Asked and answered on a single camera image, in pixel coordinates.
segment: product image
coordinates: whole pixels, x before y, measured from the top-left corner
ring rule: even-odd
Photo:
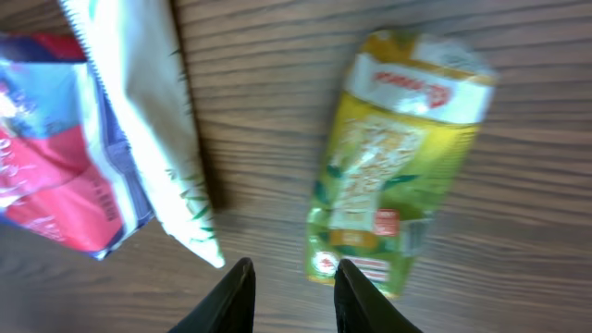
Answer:
[[[496,75],[450,38],[380,30],[344,81],[307,220],[306,275],[349,259],[401,295],[426,230],[484,120]]]

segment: food package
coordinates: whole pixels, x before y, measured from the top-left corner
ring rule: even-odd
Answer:
[[[310,280],[333,284],[347,258],[386,296],[401,294],[495,79],[454,39],[397,30],[367,37],[346,75],[314,185]]]
[[[223,266],[170,2],[59,3],[126,133],[164,230],[213,266]]]
[[[73,37],[0,35],[0,211],[97,259],[154,216]]]

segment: wooden surface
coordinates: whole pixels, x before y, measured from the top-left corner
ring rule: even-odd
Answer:
[[[399,309],[433,333],[592,331],[592,2],[176,7],[222,248],[257,272],[255,331],[336,331],[332,289],[302,274],[304,219],[342,70],[384,24],[463,38],[502,77]],[[0,30],[68,26],[52,1],[3,0]],[[157,223],[102,263],[0,227],[0,331],[163,332],[224,272]]]

